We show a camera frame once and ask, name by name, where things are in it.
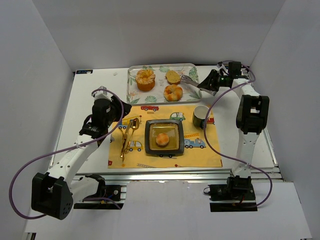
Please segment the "silver metal tongs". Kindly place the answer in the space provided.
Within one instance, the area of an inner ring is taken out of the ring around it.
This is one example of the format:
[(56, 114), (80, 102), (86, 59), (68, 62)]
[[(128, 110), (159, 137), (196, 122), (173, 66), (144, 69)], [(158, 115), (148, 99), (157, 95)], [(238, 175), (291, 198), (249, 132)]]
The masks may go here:
[(212, 95), (212, 96), (215, 96), (215, 95), (217, 94), (216, 91), (212, 91), (212, 90), (209, 90), (209, 89), (205, 89), (205, 88), (199, 87), (199, 83), (193, 81), (192, 78), (189, 77), (188, 75), (184, 75), (184, 74), (183, 74), (183, 75), (180, 77), (180, 81), (183, 82), (183, 83), (185, 83), (185, 84), (192, 85), (193, 87), (196, 87), (196, 88), (198, 88), (199, 90), (201, 90), (201, 91), (203, 91), (203, 92), (206, 92), (206, 93), (208, 93), (208, 94), (210, 94), (210, 95)]

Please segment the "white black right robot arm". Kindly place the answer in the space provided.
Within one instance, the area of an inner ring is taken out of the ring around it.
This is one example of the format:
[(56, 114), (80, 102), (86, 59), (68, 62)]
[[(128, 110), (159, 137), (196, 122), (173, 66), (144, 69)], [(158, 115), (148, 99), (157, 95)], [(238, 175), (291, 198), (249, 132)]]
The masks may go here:
[(249, 79), (242, 74), (242, 69), (248, 69), (239, 61), (229, 61), (227, 66), (219, 62), (208, 76), (197, 86), (202, 91), (215, 94), (220, 88), (226, 88), (218, 99), (229, 92), (235, 92), (240, 102), (235, 124), (239, 133), (236, 157), (229, 160), (236, 162), (227, 178), (226, 185), (211, 185), (209, 194), (214, 200), (236, 200), (241, 202), (245, 196), (253, 192), (251, 170), (262, 174), (266, 172), (252, 165), (253, 153), (257, 140), (267, 126), (270, 99), (259, 94), (253, 87), (255, 79)]

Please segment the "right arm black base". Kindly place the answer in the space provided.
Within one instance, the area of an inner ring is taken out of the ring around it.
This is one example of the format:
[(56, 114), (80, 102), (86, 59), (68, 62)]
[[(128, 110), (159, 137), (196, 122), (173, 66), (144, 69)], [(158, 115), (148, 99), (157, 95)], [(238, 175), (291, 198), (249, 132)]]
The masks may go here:
[(227, 184), (210, 184), (203, 189), (203, 194), (209, 197), (212, 213), (257, 212), (256, 195), (253, 186), (248, 190), (232, 189)]

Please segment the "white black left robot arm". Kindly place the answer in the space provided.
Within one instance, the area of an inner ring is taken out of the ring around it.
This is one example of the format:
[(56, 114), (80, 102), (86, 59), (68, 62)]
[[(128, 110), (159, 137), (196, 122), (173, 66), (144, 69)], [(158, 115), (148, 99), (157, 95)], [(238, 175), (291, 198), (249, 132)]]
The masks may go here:
[(74, 148), (46, 173), (37, 173), (32, 179), (31, 208), (44, 215), (63, 220), (73, 205), (86, 198), (101, 199), (106, 195), (105, 179), (89, 174), (78, 182), (73, 179), (106, 138), (109, 127), (128, 115), (132, 106), (115, 96), (94, 100), (91, 114), (83, 122)]

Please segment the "small round bun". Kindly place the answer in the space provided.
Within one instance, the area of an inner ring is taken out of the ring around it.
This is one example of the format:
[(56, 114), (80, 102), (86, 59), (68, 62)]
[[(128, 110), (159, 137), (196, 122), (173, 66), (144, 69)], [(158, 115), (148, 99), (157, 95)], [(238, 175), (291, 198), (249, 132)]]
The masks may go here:
[(166, 134), (166, 133), (159, 133), (157, 136), (156, 136), (156, 144), (159, 146), (159, 147), (165, 147), (168, 145), (169, 141), (170, 141), (170, 138), (169, 136)]

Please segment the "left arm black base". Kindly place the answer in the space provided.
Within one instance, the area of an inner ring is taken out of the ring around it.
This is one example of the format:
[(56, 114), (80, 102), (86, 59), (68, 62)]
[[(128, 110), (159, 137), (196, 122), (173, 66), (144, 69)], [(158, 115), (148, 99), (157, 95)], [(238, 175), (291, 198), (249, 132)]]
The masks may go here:
[(87, 174), (69, 187), (73, 208), (85, 210), (120, 210), (124, 205), (127, 187), (106, 184), (105, 178)]

